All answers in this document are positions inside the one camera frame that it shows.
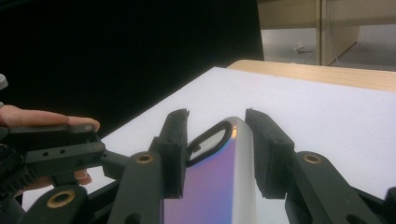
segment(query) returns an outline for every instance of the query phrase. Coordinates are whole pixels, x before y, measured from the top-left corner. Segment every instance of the white table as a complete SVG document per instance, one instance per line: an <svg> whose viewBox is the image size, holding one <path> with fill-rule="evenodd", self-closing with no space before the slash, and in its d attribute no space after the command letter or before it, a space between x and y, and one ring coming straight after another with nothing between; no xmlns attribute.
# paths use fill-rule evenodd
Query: white table
<svg viewBox="0 0 396 224"><path fill-rule="evenodd" d="M103 139L133 155L149 148L168 113L187 108L189 141L222 119L260 110L295 142L327 157L348 183L383 198L396 186L396 93L213 68ZM110 180L90 170L89 192ZM25 207L47 189L25 193ZM284 201L257 193L258 223L288 223Z"/></svg>

